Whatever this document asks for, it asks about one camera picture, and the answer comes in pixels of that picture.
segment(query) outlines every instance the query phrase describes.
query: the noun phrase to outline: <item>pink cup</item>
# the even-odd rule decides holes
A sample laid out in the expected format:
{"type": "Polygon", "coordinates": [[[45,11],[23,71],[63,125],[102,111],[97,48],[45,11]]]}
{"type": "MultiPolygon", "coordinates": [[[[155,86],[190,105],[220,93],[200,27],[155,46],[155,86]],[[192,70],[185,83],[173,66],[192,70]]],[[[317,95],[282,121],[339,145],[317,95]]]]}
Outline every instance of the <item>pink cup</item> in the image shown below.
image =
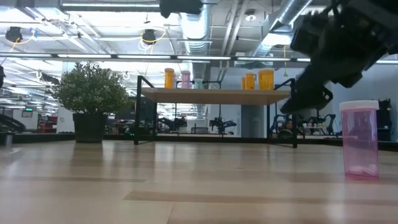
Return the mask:
{"type": "Polygon", "coordinates": [[[346,177],[379,178],[378,109],[379,102],[374,100],[340,103],[346,177]]]}
{"type": "Polygon", "coordinates": [[[190,89],[191,88],[191,72],[190,71],[182,71],[182,88],[190,89]]]}

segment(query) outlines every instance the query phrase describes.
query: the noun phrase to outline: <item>fluorescent light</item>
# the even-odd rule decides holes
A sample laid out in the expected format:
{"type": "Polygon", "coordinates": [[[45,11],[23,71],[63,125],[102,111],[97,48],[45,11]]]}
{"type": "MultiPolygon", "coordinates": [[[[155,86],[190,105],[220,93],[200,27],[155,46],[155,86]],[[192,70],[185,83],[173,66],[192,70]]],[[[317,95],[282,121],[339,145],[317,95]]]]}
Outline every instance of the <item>fluorescent light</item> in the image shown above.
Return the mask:
{"type": "Polygon", "coordinates": [[[5,108],[9,108],[9,109],[25,109],[25,106],[5,106],[5,108]]]}
{"type": "Polygon", "coordinates": [[[170,59],[170,56],[164,56],[164,55],[118,55],[118,58],[125,58],[125,59],[170,59]]]}
{"type": "Polygon", "coordinates": [[[177,56],[181,60],[231,60],[231,57],[219,56],[177,56]]]}
{"type": "Polygon", "coordinates": [[[376,64],[379,65],[398,65],[398,60],[378,60],[376,64]]]}
{"type": "Polygon", "coordinates": [[[271,57],[238,57],[238,60],[242,61],[258,61],[258,62],[288,62],[290,58],[271,58],[271,57]]]}
{"type": "Polygon", "coordinates": [[[0,57],[51,57],[50,54],[0,53],[0,57]]]}
{"type": "Polygon", "coordinates": [[[115,4],[115,3],[63,3],[70,7],[159,7],[158,4],[115,4]]]}
{"type": "Polygon", "coordinates": [[[111,55],[88,55],[88,54],[58,54],[62,58],[111,58],[111,55]]]}
{"type": "Polygon", "coordinates": [[[297,62],[311,62],[310,58],[298,58],[297,62]]]}
{"type": "Polygon", "coordinates": [[[51,105],[51,106],[58,106],[58,104],[56,104],[56,103],[50,103],[50,102],[44,102],[44,103],[47,105],[51,105]]]}

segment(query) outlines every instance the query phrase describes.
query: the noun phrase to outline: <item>wooden table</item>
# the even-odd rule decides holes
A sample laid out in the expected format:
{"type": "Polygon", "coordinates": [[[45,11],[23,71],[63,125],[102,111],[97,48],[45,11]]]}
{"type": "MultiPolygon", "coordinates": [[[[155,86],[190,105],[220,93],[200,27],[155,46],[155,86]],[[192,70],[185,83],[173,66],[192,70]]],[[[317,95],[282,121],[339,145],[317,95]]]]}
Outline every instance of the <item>wooden table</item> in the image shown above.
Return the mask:
{"type": "Polygon", "coordinates": [[[284,90],[192,90],[142,88],[142,94],[156,103],[221,105],[270,105],[290,97],[284,90]]]}

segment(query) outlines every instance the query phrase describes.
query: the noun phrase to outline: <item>yellow cup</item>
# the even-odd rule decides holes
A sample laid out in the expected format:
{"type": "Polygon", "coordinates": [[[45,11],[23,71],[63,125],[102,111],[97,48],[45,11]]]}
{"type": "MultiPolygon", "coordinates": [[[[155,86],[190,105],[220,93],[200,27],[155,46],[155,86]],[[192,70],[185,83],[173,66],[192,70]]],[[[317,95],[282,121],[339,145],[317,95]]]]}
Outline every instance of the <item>yellow cup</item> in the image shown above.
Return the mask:
{"type": "Polygon", "coordinates": [[[255,78],[253,73],[246,74],[246,90],[254,90],[254,85],[256,84],[255,78]]]}
{"type": "Polygon", "coordinates": [[[164,70],[164,88],[171,89],[174,87],[174,69],[166,68],[164,70]]]}
{"type": "Polygon", "coordinates": [[[246,89],[246,77],[242,78],[242,90],[246,89]]]}
{"type": "Polygon", "coordinates": [[[274,71],[261,70],[259,72],[259,89],[274,90],[274,71]]]}

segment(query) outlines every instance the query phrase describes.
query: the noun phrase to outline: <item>black metal frame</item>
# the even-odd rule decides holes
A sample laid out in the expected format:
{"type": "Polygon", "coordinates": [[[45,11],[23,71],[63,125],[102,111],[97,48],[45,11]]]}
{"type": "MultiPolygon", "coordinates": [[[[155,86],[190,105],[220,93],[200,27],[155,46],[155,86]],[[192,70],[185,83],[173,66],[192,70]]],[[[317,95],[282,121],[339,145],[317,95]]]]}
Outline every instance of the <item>black metal frame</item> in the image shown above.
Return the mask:
{"type": "MultiPolygon", "coordinates": [[[[146,78],[139,75],[137,78],[137,96],[136,96],[136,117],[134,123],[134,144],[138,145],[140,140],[139,123],[141,118],[141,93],[142,93],[142,81],[148,84],[151,88],[155,88],[146,78]]],[[[157,103],[154,102],[154,119],[152,124],[152,141],[155,141],[156,137],[156,124],[157,124],[157,103]]]]}
{"type": "MultiPolygon", "coordinates": [[[[168,140],[173,139],[174,141],[187,141],[187,142],[241,142],[241,143],[269,143],[269,144],[292,144],[293,148],[297,148],[297,115],[292,114],[292,121],[293,121],[293,136],[291,139],[271,139],[271,132],[270,132],[270,105],[267,105],[267,138],[259,138],[259,139],[247,139],[247,138],[224,138],[222,136],[221,138],[199,138],[199,137],[183,137],[183,136],[156,136],[156,126],[157,126],[157,103],[154,102],[155,110],[154,110],[154,121],[153,121],[153,127],[152,127],[152,136],[141,136],[140,134],[140,129],[139,129],[139,123],[140,123],[140,116],[141,116],[141,111],[140,111],[140,106],[141,106],[141,93],[142,93],[142,81],[144,81],[146,84],[148,84],[151,88],[155,88],[148,80],[146,80],[142,75],[139,75],[137,78],[137,96],[136,96],[136,121],[134,124],[135,130],[134,130],[134,144],[138,145],[139,141],[165,141],[166,138],[168,140]]],[[[295,95],[295,79],[291,78],[287,80],[286,82],[283,82],[280,85],[277,85],[274,90],[278,90],[282,86],[289,86],[291,89],[291,97],[294,97],[295,95]]],[[[206,83],[217,83],[220,85],[221,89],[221,82],[216,82],[216,81],[203,81],[204,84],[206,83]]]]}
{"type": "MultiPolygon", "coordinates": [[[[296,84],[296,79],[290,78],[286,81],[284,81],[282,84],[275,85],[274,90],[278,90],[279,88],[283,86],[289,86],[290,87],[290,97],[293,98],[295,96],[295,84],[296,84]]],[[[275,115],[277,114],[277,103],[275,103],[275,115]]],[[[293,136],[291,139],[291,144],[293,145],[293,148],[297,148],[297,114],[292,114],[292,122],[293,122],[293,136]]],[[[271,106],[267,105],[267,139],[270,140],[270,144],[273,144],[273,142],[277,142],[276,144],[280,144],[280,141],[276,141],[275,139],[271,138],[272,135],[272,130],[271,130],[271,106]]]]}

